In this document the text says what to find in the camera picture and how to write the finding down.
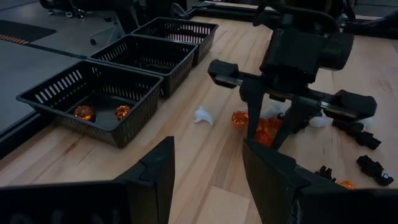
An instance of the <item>wooden tabletop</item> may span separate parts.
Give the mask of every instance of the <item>wooden tabletop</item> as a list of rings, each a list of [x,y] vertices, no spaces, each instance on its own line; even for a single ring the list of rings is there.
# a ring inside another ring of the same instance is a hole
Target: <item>wooden tabletop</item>
[[[27,185],[113,179],[135,164],[166,136],[175,136],[175,188],[170,223],[260,223],[246,182],[242,161],[244,131],[233,128],[231,115],[244,106],[238,88],[215,85],[207,74],[218,58],[237,63],[242,71],[259,74],[271,30],[247,22],[195,17],[219,24],[213,47],[192,70],[173,97],[124,149],[50,125],[0,161],[0,185]],[[356,159],[367,154],[398,179],[398,53],[391,40],[355,37],[353,51],[339,72],[320,70],[315,90],[340,89],[375,97],[376,124],[370,129],[382,141],[372,151],[333,127],[306,128],[292,135],[280,149],[311,171],[333,169],[337,180],[360,188],[379,187],[359,171]],[[269,99],[265,97],[264,107]],[[195,124],[202,105],[215,119]],[[398,181],[389,187],[396,188]]]

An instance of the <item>orange translucent piece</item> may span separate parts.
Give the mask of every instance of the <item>orange translucent piece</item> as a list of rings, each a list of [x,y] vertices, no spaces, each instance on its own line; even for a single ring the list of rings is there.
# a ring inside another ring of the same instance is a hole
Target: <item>orange translucent piece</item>
[[[270,147],[281,125],[282,121],[277,118],[260,118],[255,136],[256,140]]]
[[[355,186],[353,183],[351,183],[348,180],[344,180],[344,181],[338,182],[337,184],[340,185],[340,186],[343,186],[343,187],[345,187],[347,189],[350,189],[350,190],[358,189],[357,186]]]
[[[243,111],[235,111],[232,114],[232,123],[237,127],[244,127],[249,121],[249,115]]]
[[[122,105],[116,108],[116,117],[118,120],[123,119],[130,112],[130,107],[126,105]]]
[[[243,111],[235,111],[232,114],[232,123],[237,127],[245,127],[249,122],[249,115]],[[256,140],[266,146],[271,146],[282,121],[277,118],[260,118],[256,130]]]
[[[75,117],[77,117],[77,118],[81,118],[86,121],[90,121],[91,119],[93,119],[94,111],[91,107],[89,107],[87,105],[82,105],[82,106],[78,106],[75,109],[74,114],[75,114]]]

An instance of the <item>white figurine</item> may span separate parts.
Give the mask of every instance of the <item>white figurine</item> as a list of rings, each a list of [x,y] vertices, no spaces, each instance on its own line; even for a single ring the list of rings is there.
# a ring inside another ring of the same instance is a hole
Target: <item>white figurine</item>
[[[193,122],[198,123],[203,120],[209,122],[211,125],[214,124],[214,120],[210,114],[202,106],[199,106],[199,109],[195,111],[195,120]]]

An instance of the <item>gray floor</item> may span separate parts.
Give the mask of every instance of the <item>gray floor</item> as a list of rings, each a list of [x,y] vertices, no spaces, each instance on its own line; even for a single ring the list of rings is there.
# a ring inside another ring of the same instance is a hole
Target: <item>gray floor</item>
[[[101,14],[112,16],[112,12]],[[0,11],[0,19],[55,29],[57,33],[33,44],[86,56],[103,47],[107,38],[104,35],[98,40],[98,46],[92,46],[90,34],[113,25],[96,15],[68,19],[59,12],[50,16],[38,2]],[[18,94],[76,63],[78,59],[2,40],[0,49],[1,132],[33,111],[30,106],[16,101]]]
[[[0,10],[9,9],[23,4],[36,2],[38,0],[0,0]]]

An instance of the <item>white plastic piece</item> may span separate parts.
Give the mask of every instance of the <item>white plastic piece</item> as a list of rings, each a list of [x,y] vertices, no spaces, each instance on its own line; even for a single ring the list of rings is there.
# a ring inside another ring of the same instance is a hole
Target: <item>white plastic piece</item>
[[[323,110],[321,110],[321,112],[322,112],[321,117],[314,117],[309,121],[311,127],[323,128],[332,123],[332,120],[324,114]]]
[[[193,122],[198,123],[200,121],[207,121],[211,125],[214,124],[213,117],[202,106],[199,106],[199,109],[195,111],[195,120]]]
[[[276,117],[278,114],[285,114],[286,111],[287,109],[285,109],[285,103],[276,100],[270,100],[269,106],[265,111],[261,112],[260,118],[268,119]]]
[[[365,118],[365,119],[362,119],[361,121],[358,121],[358,122],[359,123],[363,123],[364,129],[368,129],[371,126],[374,125],[374,119],[373,118]]]

